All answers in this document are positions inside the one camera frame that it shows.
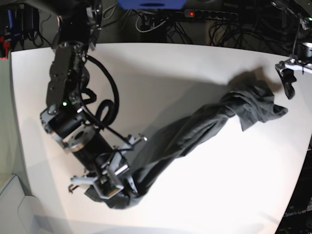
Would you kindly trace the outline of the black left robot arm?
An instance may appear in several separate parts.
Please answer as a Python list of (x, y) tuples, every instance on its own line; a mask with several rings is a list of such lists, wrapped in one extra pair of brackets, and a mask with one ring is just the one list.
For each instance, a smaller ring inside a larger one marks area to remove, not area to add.
[(312, 2), (310, 0), (272, 0), (271, 4), (295, 17), (295, 36), (291, 53), (285, 61), (275, 65), (286, 97), (295, 96), (293, 83), (297, 82), (294, 71), (312, 73)]

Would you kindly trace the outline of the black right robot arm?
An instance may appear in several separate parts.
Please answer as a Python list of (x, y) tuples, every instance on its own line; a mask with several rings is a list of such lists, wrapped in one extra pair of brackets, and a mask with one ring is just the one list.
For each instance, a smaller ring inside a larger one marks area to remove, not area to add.
[[(62, 149), (84, 166), (82, 176), (71, 178), (69, 192), (87, 186), (103, 201), (118, 194), (137, 194), (125, 154), (144, 140), (122, 137), (122, 147), (111, 147), (101, 135), (110, 130), (119, 110), (119, 93), (107, 69), (88, 55), (94, 50), (101, 31), (102, 2), (99, 0), (29, 0), (28, 5), (53, 13), (58, 18), (58, 32), (53, 40), (55, 52), (47, 87), (46, 109), (40, 114), (42, 127)], [(93, 114), (88, 104), (96, 94), (87, 85), (86, 62), (95, 64), (108, 79), (113, 100), (104, 100)]]

